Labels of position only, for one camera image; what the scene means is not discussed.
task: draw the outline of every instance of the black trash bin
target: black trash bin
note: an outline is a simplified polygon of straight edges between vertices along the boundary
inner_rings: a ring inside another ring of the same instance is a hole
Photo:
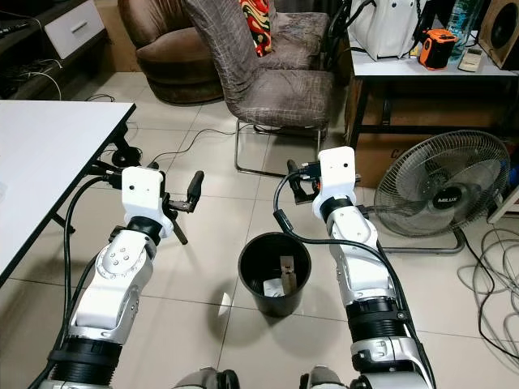
[[[285,296],[265,296],[263,282],[281,277],[280,257],[283,255],[294,257],[297,288]],[[310,271],[311,260],[307,248],[284,233],[264,233],[255,237],[243,248],[238,261],[240,279],[252,293],[258,309],[275,317],[288,316],[295,311],[301,302],[302,289]]]

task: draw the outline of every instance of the tiled floor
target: tiled floor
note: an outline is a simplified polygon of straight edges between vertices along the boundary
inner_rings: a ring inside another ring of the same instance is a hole
[[[198,130],[234,131],[234,119],[223,102],[187,108],[165,105],[155,99],[141,74],[116,74],[92,83],[77,100],[94,92],[136,103],[127,138],[142,149],[145,164],[159,152],[184,149]],[[336,116],[325,147],[340,144],[343,96],[337,93]],[[252,168],[284,171],[288,157],[297,162],[313,159],[309,143],[248,133],[241,140],[240,161]],[[182,246],[174,237],[160,245],[153,277],[114,376],[116,389],[172,387],[208,365],[236,370],[246,389],[296,388],[300,374],[315,364],[330,366],[345,383],[357,377],[350,362],[351,338],[334,262],[325,247],[308,247],[311,278],[302,304],[288,318],[264,317],[239,282],[238,256],[246,242],[279,230],[272,217],[277,180],[237,173],[233,152],[233,136],[204,133],[189,152],[159,159],[167,190],[174,197],[185,196],[198,169],[205,172],[204,195],[194,214],[179,218],[189,245]],[[372,203],[373,190],[358,188],[356,193],[358,203]],[[301,234],[326,237],[309,205],[295,207],[289,191],[281,201]],[[111,229],[122,223],[122,216],[118,191],[98,186],[86,192],[74,218],[73,283]],[[453,243],[451,237],[406,239],[381,227],[376,218],[374,222],[385,246]],[[497,226],[519,232],[517,220],[503,219]],[[465,229],[476,250],[491,227],[479,220]],[[515,254],[517,265],[519,253]],[[457,278],[460,266],[474,263],[470,253],[394,254],[390,259],[406,291],[438,388],[517,387],[517,370],[510,370],[479,339],[473,295]],[[50,224],[0,289],[2,389],[26,387],[45,364],[61,308],[62,231]],[[509,300],[505,295],[491,298],[487,312],[501,338],[501,323],[511,312]],[[519,319],[511,321],[511,328],[519,339]]]

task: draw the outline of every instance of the white table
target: white table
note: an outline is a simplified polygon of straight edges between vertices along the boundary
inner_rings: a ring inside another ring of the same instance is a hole
[[[0,285],[108,143],[131,103],[0,100]]]
[[[351,38],[350,46],[359,47],[359,44],[355,39]],[[416,57],[408,58],[405,56],[401,59],[382,58],[374,61],[367,53],[351,51],[351,59],[353,78],[350,84],[350,99],[353,97],[354,100],[349,101],[351,110],[349,114],[346,114],[345,130],[348,144],[353,148],[356,148],[358,137],[361,133],[433,135],[460,129],[459,126],[394,126],[391,124],[391,96],[384,97],[382,121],[380,124],[362,124],[368,95],[375,84],[391,83],[397,80],[403,82],[411,81],[413,83],[413,87],[410,88],[411,93],[413,88],[419,88],[421,81],[495,82],[496,80],[506,80],[507,82],[517,83],[519,80],[517,74],[499,69],[484,52],[478,71],[474,73],[459,70],[457,68],[459,60],[450,62],[445,69],[429,71],[418,62]],[[491,130],[486,127],[479,127],[479,129]]]

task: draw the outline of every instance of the pillow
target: pillow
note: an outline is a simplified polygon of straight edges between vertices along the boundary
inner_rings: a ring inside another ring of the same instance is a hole
[[[239,0],[247,24],[251,30],[256,54],[263,57],[272,51],[268,0]]]

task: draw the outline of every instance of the gray patterned chair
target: gray patterned chair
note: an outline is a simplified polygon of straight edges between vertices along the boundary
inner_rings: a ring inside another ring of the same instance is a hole
[[[319,69],[320,53],[329,17],[322,12],[277,12],[269,2],[272,52],[260,58],[268,69]]]
[[[282,177],[244,169],[238,163],[240,123],[294,127],[320,140],[328,129],[332,75],[324,71],[273,70],[260,66],[237,0],[183,0],[192,23],[211,50],[224,98],[236,122],[234,164],[245,173]]]

